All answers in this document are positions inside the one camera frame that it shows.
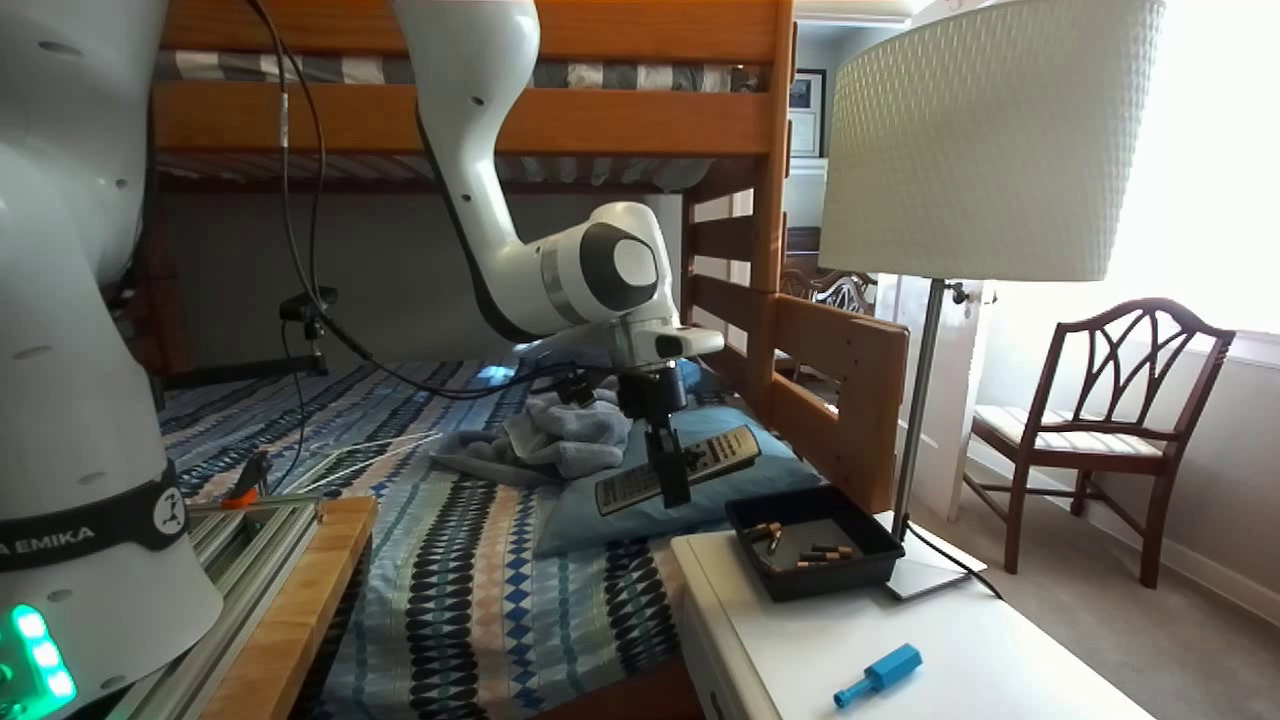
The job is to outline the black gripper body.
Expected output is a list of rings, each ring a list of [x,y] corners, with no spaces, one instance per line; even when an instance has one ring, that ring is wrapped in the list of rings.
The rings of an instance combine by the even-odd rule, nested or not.
[[[655,370],[625,370],[616,388],[619,412],[646,418],[649,426],[666,426],[679,408],[679,374],[671,369]]]

